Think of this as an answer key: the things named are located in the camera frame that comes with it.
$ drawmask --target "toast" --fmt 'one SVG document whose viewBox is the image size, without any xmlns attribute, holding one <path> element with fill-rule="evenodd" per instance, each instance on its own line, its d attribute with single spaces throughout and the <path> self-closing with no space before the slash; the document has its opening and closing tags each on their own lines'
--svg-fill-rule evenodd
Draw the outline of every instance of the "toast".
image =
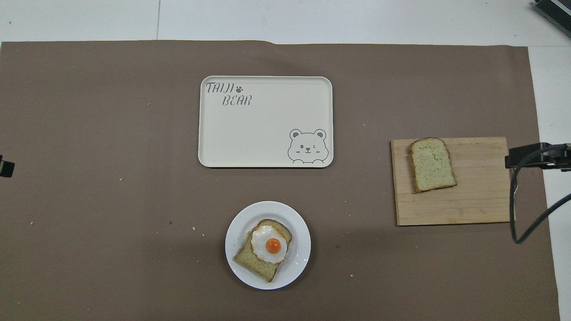
<svg viewBox="0 0 571 321">
<path fill-rule="evenodd" d="M 252 251 L 252 232 L 259 226 L 264 226 L 264 225 L 269 225 L 277 229 L 284 236 L 285 242 L 287 243 L 287 247 L 289 250 L 289 244 L 291 243 L 291 240 L 293 238 L 291 232 L 285 226 L 283 226 L 283 224 L 281 224 L 276 220 L 263 219 L 248 233 L 248 238 L 246 239 L 246 243 L 244 244 L 244 247 L 242 247 L 240 251 L 238 251 L 238 254 L 236 254 L 236 256 L 234 257 L 234 261 L 256 272 L 261 277 L 266 279 L 266 281 L 272 282 L 281 262 L 273 264 L 270 262 L 261 261 Z"/>
<path fill-rule="evenodd" d="M 411 168 L 416 193 L 458 185 L 450 152 L 442 139 L 423 138 L 411 144 Z"/>
</svg>

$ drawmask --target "cutting board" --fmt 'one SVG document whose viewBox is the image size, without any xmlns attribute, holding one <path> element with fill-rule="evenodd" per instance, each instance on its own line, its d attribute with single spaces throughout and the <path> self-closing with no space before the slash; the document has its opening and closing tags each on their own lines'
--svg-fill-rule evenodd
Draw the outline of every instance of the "cutting board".
<svg viewBox="0 0 571 321">
<path fill-rule="evenodd" d="M 465 224 L 509 221 L 509 170 L 505 137 L 443 138 L 457 186 L 415 194 L 409 146 L 391 142 L 397 224 Z"/>
</svg>

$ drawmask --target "bear illustration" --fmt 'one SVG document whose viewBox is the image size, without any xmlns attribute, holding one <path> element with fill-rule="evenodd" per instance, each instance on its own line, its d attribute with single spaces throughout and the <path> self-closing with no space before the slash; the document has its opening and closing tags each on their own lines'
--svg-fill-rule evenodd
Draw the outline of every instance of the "bear illustration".
<svg viewBox="0 0 571 321">
<path fill-rule="evenodd" d="M 323 129 L 312 133 L 302 133 L 299 129 L 294 129 L 289 132 L 289 138 L 291 138 L 291 144 L 287 154 L 294 164 L 323 164 L 329 156 Z"/>
</svg>

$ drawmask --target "rectangular tray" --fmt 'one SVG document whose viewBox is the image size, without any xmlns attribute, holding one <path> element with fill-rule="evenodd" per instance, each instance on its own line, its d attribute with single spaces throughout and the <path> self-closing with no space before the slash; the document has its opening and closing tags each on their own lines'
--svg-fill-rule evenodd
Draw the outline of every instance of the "rectangular tray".
<svg viewBox="0 0 571 321">
<path fill-rule="evenodd" d="M 457 186 L 415 194 L 409 146 L 391 142 L 398 225 L 509 221 L 509 170 L 505 137 L 443 138 Z"/>
<path fill-rule="evenodd" d="M 324 77 L 209 76 L 200 85 L 198 158 L 207 167 L 325 167 L 333 89 Z"/>
</svg>

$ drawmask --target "egg yolk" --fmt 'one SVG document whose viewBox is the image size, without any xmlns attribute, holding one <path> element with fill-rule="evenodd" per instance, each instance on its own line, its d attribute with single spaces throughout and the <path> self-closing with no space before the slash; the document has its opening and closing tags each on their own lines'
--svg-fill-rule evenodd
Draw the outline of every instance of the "egg yolk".
<svg viewBox="0 0 571 321">
<path fill-rule="evenodd" d="M 271 254 L 276 254 L 282 248 L 282 244 L 278 239 L 271 238 L 266 241 L 266 250 Z"/>
</svg>

